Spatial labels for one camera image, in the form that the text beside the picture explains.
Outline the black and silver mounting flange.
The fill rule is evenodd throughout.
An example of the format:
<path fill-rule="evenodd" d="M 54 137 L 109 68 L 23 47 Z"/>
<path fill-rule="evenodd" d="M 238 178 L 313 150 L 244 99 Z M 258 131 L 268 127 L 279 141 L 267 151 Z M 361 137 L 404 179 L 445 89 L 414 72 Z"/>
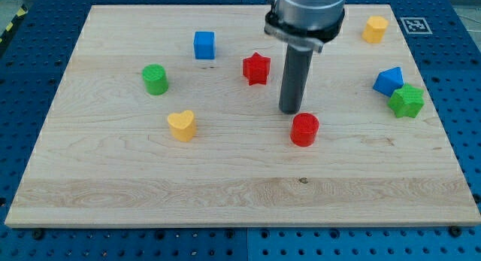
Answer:
<path fill-rule="evenodd" d="M 270 10 L 265 15 L 264 32 L 295 47 L 321 53 L 324 45 L 334 40 L 340 33 L 344 17 L 345 10 L 343 9 L 336 22 L 322 29 L 309 30 L 282 23 L 274 11 Z"/>

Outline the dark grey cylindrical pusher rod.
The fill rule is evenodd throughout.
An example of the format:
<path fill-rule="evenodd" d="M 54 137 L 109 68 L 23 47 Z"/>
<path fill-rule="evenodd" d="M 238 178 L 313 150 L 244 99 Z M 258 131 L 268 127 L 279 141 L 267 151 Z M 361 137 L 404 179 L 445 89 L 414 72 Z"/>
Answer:
<path fill-rule="evenodd" d="M 291 44 L 286 48 L 279 99 L 279 109 L 284 114 L 296 114 L 300 110 L 312 55 L 309 48 Z"/>

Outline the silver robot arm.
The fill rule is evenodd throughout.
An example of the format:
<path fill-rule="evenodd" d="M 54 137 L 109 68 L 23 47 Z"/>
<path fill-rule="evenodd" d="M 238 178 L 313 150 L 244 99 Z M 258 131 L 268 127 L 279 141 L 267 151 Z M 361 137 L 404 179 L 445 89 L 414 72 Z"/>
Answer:
<path fill-rule="evenodd" d="M 266 35 L 287 43 L 279 109 L 299 112 L 312 55 L 340 32 L 346 0 L 274 0 L 265 15 Z"/>

